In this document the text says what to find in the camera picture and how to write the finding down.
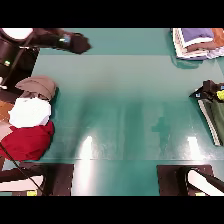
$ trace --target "yellow label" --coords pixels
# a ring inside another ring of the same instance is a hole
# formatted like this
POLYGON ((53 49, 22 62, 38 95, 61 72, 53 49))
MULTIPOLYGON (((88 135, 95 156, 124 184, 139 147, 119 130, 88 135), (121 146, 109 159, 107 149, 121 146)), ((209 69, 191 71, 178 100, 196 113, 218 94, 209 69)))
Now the yellow label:
POLYGON ((224 90, 217 91, 217 96, 220 100, 224 100, 224 90))
POLYGON ((36 191, 27 191, 27 196, 37 196, 37 190, 36 191))
POLYGON ((198 193, 195 193, 196 196, 205 196, 205 193, 204 192, 198 192, 198 193))

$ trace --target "red cloth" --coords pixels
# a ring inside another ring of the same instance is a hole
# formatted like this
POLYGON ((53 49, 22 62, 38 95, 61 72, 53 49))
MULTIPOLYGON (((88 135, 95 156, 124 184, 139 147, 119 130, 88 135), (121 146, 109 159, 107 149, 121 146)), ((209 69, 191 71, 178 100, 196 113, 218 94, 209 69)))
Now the red cloth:
MULTIPOLYGON (((46 126, 40 125, 32 128, 16 128, 5 136, 1 143, 14 160, 39 160, 51 143, 54 134, 54 124, 49 121, 46 126)), ((0 148, 0 154, 9 159, 0 148)))

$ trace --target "green table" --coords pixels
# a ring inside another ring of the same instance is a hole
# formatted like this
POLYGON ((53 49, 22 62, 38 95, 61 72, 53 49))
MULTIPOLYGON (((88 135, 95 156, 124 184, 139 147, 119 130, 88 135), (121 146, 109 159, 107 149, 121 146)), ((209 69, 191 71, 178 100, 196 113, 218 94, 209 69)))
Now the green table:
POLYGON ((55 135, 41 162, 74 163, 73 195, 158 195, 157 164, 211 164, 224 180, 197 102, 203 80, 223 82, 224 62, 177 68, 168 29, 70 29, 93 49, 41 50, 33 75, 59 85, 55 135))

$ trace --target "table surface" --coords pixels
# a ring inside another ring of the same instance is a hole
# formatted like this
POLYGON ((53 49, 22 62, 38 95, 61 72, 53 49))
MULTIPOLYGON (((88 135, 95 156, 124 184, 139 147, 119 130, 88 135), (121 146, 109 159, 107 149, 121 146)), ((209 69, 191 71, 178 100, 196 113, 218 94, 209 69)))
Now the table surface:
POLYGON ((93 48, 42 49, 33 75, 59 86, 55 135, 40 161, 75 164, 72 195, 159 195, 158 164, 211 164, 224 180, 224 148, 189 98, 204 80, 223 82, 223 58, 176 67, 167 28, 66 30, 93 48))

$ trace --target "purple cloth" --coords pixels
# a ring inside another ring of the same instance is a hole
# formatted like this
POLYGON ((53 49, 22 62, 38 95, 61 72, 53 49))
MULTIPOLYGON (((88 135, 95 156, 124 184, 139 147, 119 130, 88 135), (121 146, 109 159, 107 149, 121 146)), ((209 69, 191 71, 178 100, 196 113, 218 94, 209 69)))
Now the purple cloth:
POLYGON ((214 34, 210 28, 181 28, 181 30, 185 42, 199 37, 214 38, 214 34))
POLYGON ((188 61, 202 61, 208 59, 207 56, 198 56, 198 57, 193 57, 193 58, 182 58, 182 57, 177 57, 182 60, 188 60, 188 61))

